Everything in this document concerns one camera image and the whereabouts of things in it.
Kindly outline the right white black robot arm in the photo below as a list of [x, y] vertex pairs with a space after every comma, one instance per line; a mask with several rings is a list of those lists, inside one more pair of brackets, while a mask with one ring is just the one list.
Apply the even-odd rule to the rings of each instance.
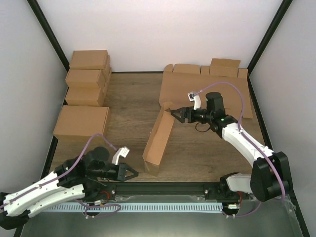
[[200, 107], [199, 95], [188, 94], [194, 103], [191, 107], [171, 110], [181, 123], [208, 124], [209, 129], [235, 147], [250, 163], [250, 175], [231, 173], [221, 177], [220, 195], [230, 199], [237, 192], [253, 194], [259, 201], [284, 197], [293, 189], [288, 157], [283, 152], [274, 152], [249, 135], [233, 116], [226, 114], [223, 97], [219, 92], [206, 94], [206, 108]]

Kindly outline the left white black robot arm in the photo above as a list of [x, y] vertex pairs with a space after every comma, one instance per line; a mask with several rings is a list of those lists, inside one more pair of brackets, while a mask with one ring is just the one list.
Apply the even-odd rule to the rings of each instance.
[[97, 147], [82, 156], [66, 160], [47, 176], [14, 192], [0, 194], [0, 226], [12, 230], [27, 223], [40, 212], [71, 200], [89, 200], [100, 196], [99, 179], [124, 182], [139, 173], [119, 158], [129, 153], [120, 148], [108, 161], [110, 153]]

